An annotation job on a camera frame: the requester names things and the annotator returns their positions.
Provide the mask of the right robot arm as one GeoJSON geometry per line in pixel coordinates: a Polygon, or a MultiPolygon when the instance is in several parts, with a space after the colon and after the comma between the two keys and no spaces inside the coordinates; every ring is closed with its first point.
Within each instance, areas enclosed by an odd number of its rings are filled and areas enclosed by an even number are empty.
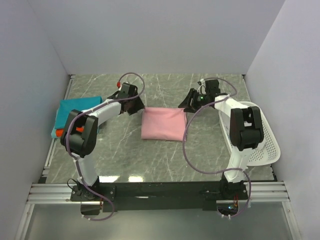
{"type": "Polygon", "coordinates": [[[242,192],[244,180],[249,177],[246,167],[253,151],[264,140],[261,110],[256,106],[247,106],[233,97],[238,91],[231,85],[233,93],[225,93],[220,89],[222,78],[208,77],[198,81],[198,88],[191,88],[178,106],[185,113],[198,115],[207,107],[229,117],[229,140],[231,154],[226,169],[219,170],[219,194],[230,200],[242,192]]]}

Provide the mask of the pink t-shirt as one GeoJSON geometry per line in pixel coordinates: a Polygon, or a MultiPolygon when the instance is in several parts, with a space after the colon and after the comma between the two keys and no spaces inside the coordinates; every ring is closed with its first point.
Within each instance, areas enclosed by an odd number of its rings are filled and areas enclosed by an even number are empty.
{"type": "Polygon", "coordinates": [[[181,142],[186,125],[187,115],[182,108],[146,107],[141,119],[141,138],[181,142]]]}

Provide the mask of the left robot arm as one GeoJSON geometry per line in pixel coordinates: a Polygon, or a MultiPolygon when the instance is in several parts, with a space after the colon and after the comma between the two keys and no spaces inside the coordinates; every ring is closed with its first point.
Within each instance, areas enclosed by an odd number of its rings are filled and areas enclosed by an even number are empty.
{"type": "Polygon", "coordinates": [[[60,142],[73,158],[77,170],[75,194],[88,201],[102,196],[99,176],[90,157],[100,125],[123,113],[135,114],[144,107],[138,87],[125,82],[102,103],[85,110],[70,111],[60,142]]]}

